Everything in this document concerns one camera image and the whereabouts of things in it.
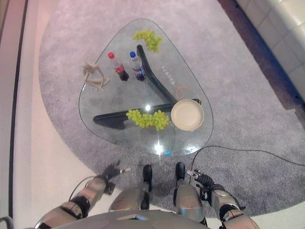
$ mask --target gray carpet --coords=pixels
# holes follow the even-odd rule
[[[93,135],[78,111],[81,63],[95,62],[116,32],[136,18],[151,19],[164,30],[204,89],[214,115],[208,145],[263,149],[305,164],[301,102],[241,11],[231,1],[220,2],[225,11],[215,0],[62,0],[43,37],[41,94],[65,143],[96,173],[117,159],[131,166],[130,174],[114,180],[121,189],[141,182],[142,166],[152,164],[152,203],[163,208],[174,209],[175,164],[189,166],[194,154],[158,157],[113,145]],[[238,18],[243,18],[243,26],[236,25]],[[208,148],[198,154],[194,166],[236,195],[250,215],[305,200],[305,168],[266,153]]]

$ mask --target red bottle cap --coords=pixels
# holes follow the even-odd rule
[[[113,59],[113,58],[114,58],[114,54],[113,54],[112,52],[110,52],[110,53],[108,53],[108,57],[109,57],[110,59]]]

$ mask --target bunch of grapes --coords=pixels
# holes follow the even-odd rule
[[[137,31],[133,36],[134,40],[144,39],[146,41],[146,47],[149,51],[159,52],[159,44],[162,41],[162,36],[156,37],[154,31],[143,30]]]
[[[165,112],[158,110],[152,114],[141,114],[139,110],[129,110],[126,113],[128,119],[135,122],[142,128],[148,128],[149,126],[155,126],[156,130],[163,130],[168,126],[169,118],[166,116]]]

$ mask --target figurine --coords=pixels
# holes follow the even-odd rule
[[[85,83],[93,87],[96,87],[97,90],[103,91],[102,87],[106,85],[110,81],[110,79],[104,78],[104,74],[101,71],[100,67],[97,64],[90,65],[87,62],[84,62],[81,66],[82,66],[82,74],[84,76]],[[101,74],[101,78],[89,79],[89,75],[94,74],[96,70]]]

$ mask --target robot finger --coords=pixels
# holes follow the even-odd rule
[[[126,172],[129,172],[129,171],[131,171],[131,168],[121,169],[120,173],[126,173]]]

